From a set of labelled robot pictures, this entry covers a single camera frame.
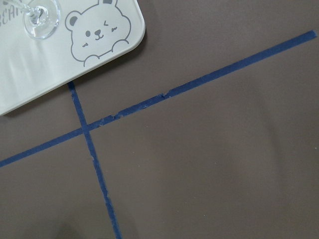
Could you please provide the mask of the cream bear tray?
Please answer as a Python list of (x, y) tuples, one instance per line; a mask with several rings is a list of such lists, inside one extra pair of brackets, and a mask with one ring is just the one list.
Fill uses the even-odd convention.
[(32, 100), (135, 49), (145, 34), (136, 0), (61, 0), (47, 39), (25, 31), (23, 13), (0, 3), (0, 113)]

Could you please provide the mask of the clear wine glass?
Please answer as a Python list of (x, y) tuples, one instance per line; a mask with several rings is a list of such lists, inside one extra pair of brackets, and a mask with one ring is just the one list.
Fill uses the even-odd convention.
[(57, 0), (6, 0), (23, 12), (23, 24), (29, 37), (35, 40), (49, 38), (60, 22), (60, 4)]

